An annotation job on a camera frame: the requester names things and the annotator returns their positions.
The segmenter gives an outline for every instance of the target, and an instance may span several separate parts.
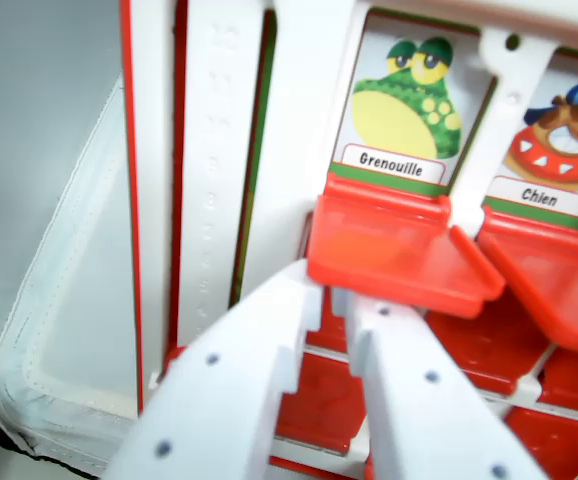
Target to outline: red plastic compartment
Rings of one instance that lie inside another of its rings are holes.
[[[578,422],[514,408],[505,423],[553,480],[578,476]]]
[[[336,317],[331,311],[331,289],[328,287],[324,289],[320,330],[307,333],[307,344],[347,353],[345,319]]]
[[[346,453],[364,418],[362,383],[348,365],[305,353],[298,392],[284,395],[276,434]]]
[[[430,199],[329,174],[308,252],[313,280],[463,317],[504,279],[459,227],[447,197]]]
[[[544,368],[541,402],[578,410],[578,353],[558,349]]]
[[[509,289],[473,321],[430,312],[427,323],[476,387],[503,395],[515,391],[549,347]]]
[[[543,332],[578,351],[578,231],[485,210],[482,251]]]

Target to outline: hole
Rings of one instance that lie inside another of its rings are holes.
[[[217,354],[212,353],[207,357],[207,365],[215,365],[218,363],[218,360],[220,360],[220,357]]]
[[[515,50],[518,50],[519,46],[520,46],[520,37],[518,36],[517,33],[512,33],[507,37],[507,40],[505,41],[505,47],[507,47],[507,50],[513,52]]]
[[[518,105],[518,103],[520,103],[520,95],[517,93],[510,93],[507,95],[507,103],[509,105]]]
[[[507,469],[502,465],[494,465],[491,467],[491,473],[496,478],[507,478]]]
[[[156,457],[165,458],[171,453],[171,443],[167,440],[161,440],[158,445],[156,445]]]
[[[425,373],[425,378],[431,383],[438,383],[440,381],[440,375],[438,375],[438,372],[435,370],[429,370]]]

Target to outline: frog illustration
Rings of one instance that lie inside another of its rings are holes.
[[[389,74],[353,89],[353,123],[365,145],[423,159],[444,159],[460,149],[461,121],[445,75],[451,44],[433,37],[419,48],[409,40],[387,55]]]

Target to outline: red flap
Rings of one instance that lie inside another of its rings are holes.
[[[549,358],[540,401],[578,410],[578,353],[560,348]]]
[[[578,476],[578,422],[514,408],[505,423],[554,480]]]
[[[545,334],[578,351],[578,231],[486,209],[478,243]]]
[[[504,279],[429,199],[329,174],[314,212],[308,272],[323,285],[474,317]]]
[[[478,388],[511,395],[549,347],[515,295],[506,290],[472,322],[429,312],[427,323]]]

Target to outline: dark dot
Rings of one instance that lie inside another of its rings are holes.
[[[440,381],[440,375],[438,375],[438,372],[434,370],[429,370],[425,373],[425,378],[431,383],[438,383]]]
[[[502,465],[494,465],[491,467],[491,473],[496,478],[507,478],[507,469]]]
[[[217,354],[212,353],[207,357],[207,365],[215,365],[218,363],[218,360],[220,360],[220,357]]]
[[[171,443],[167,440],[162,440],[156,445],[156,457],[165,458],[169,453],[171,453]]]
[[[512,33],[507,37],[507,41],[505,42],[505,47],[507,47],[507,50],[513,52],[514,50],[517,50],[519,46],[520,46],[520,37],[518,36],[517,33]]]

